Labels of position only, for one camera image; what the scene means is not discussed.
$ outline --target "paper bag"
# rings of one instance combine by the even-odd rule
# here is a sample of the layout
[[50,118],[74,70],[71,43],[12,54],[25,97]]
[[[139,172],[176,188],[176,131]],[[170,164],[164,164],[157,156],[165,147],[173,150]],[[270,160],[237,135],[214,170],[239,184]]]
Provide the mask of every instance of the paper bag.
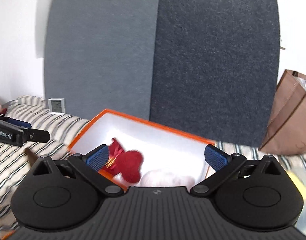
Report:
[[277,85],[266,135],[260,151],[277,155],[306,153],[306,89],[296,77],[306,76],[285,70]]

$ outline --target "logo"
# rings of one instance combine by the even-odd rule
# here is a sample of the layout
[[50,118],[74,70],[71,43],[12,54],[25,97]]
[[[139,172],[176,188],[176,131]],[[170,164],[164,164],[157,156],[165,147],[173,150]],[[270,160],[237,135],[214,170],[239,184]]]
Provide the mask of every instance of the logo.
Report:
[[162,191],[160,191],[159,189],[156,189],[156,190],[153,191],[153,193],[155,195],[160,195],[162,193]]
[[3,132],[3,131],[0,131],[0,136],[5,137],[7,139],[11,139],[12,138],[12,135],[10,133]]

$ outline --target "gray panel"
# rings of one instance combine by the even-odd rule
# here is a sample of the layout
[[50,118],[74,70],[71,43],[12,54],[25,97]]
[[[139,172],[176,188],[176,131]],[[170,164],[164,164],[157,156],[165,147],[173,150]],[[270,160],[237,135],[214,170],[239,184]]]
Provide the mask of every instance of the gray panel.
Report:
[[45,95],[91,119],[110,108],[149,118],[158,0],[53,0]]
[[75,229],[42,233],[21,228],[9,238],[24,239],[306,240],[306,237],[294,227],[274,232],[239,228],[223,219],[210,200],[189,195],[186,187],[131,187],[126,195],[105,200],[93,218]]
[[159,0],[150,120],[260,146],[279,39],[277,0]]

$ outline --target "white wall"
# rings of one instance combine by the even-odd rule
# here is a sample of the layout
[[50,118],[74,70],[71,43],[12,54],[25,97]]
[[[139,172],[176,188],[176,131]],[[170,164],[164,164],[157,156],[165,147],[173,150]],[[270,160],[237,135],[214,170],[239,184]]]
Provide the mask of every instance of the white wall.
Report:
[[0,100],[44,96],[43,58],[35,53],[37,0],[0,0]]
[[[306,74],[306,0],[277,1],[281,46],[286,49],[280,50],[279,78],[284,69]],[[0,0],[1,103],[22,95],[44,96],[43,43],[47,17],[42,19],[41,15],[48,13],[49,5],[50,0]]]

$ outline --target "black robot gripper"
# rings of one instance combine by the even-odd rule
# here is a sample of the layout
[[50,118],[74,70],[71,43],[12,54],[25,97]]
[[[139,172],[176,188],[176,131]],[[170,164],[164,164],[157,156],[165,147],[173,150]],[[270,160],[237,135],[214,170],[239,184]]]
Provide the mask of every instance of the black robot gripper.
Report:
[[247,160],[209,145],[205,159],[218,171],[190,192],[124,192],[82,155],[42,156],[12,197],[20,229],[9,240],[306,239],[294,227],[303,198],[273,156]]

